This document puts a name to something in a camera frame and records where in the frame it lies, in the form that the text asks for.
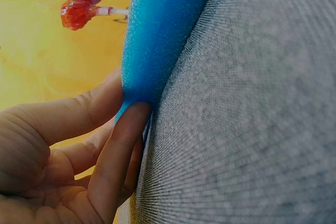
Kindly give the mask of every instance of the yellow surface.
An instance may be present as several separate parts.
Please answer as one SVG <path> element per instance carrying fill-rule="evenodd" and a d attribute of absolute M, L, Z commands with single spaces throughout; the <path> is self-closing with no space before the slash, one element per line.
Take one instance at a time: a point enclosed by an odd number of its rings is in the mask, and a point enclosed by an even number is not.
<path fill-rule="evenodd" d="M 67 30 L 59 16 L 65 1 L 0 0 L 0 110 L 74 96 L 101 83 L 120 64 L 127 27 L 123 16 L 95 17 L 81 30 Z M 103 0 L 99 6 L 129 4 Z"/>

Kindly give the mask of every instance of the hand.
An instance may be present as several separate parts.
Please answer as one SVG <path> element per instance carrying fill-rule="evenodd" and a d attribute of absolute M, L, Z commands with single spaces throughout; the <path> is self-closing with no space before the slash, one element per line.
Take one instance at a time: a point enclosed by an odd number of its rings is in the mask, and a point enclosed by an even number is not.
<path fill-rule="evenodd" d="M 134 104 L 113 128 L 121 103 L 117 73 L 76 98 L 0 111 L 0 223 L 111 224 L 136 187 L 150 113 Z M 83 143 L 49 148 L 104 123 Z"/>

